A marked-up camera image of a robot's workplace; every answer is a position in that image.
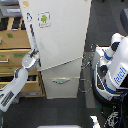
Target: android logo sticker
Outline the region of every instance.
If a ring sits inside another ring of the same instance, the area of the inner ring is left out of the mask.
[[[38,14],[38,23],[40,28],[49,27],[50,23],[50,13],[43,12]]]
[[[42,21],[44,24],[46,24],[46,21],[47,21],[46,15],[43,15],[43,16],[42,16],[41,21]]]

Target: freezer drawer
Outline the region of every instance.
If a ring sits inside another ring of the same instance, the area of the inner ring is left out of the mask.
[[[47,99],[76,98],[82,59],[42,71]]]

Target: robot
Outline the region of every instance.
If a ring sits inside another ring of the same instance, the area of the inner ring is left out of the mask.
[[[120,13],[120,21],[128,33],[128,9]],[[128,91],[128,36],[115,33],[111,46],[96,47],[93,69],[93,91],[103,104],[115,105]]]

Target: sticker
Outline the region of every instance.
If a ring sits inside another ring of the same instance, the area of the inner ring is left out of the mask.
[[[22,3],[23,3],[23,6],[24,6],[24,7],[29,7],[28,1],[23,1]]]
[[[44,12],[38,14],[38,22],[39,22],[39,27],[44,28],[44,27],[49,27],[51,25],[50,23],[50,13],[49,12]]]
[[[30,15],[30,13],[27,13],[27,21],[30,22],[32,20],[32,16]]]
[[[8,69],[13,69],[13,67],[9,67]]]
[[[6,57],[5,55],[0,55],[0,57]]]
[[[13,53],[14,58],[23,58],[26,53]]]
[[[13,38],[12,33],[7,33],[8,38]]]

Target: dark floor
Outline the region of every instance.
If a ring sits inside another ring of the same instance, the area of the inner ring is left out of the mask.
[[[91,51],[93,43],[109,46],[111,36],[116,32],[126,36],[120,23],[120,12],[128,7],[128,1],[124,1],[106,0],[100,3],[92,0],[85,52]],[[83,70],[81,77],[85,77],[87,73]],[[77,99],[21,98],[19,104],[11,105],[4,113],[4,128],[36,128],[40,125],[79,125],[92,128],[90,115],[96,115],[103,128],[105,118],[101,111],[87,107],[86,101],[86,95],[80,91]]]

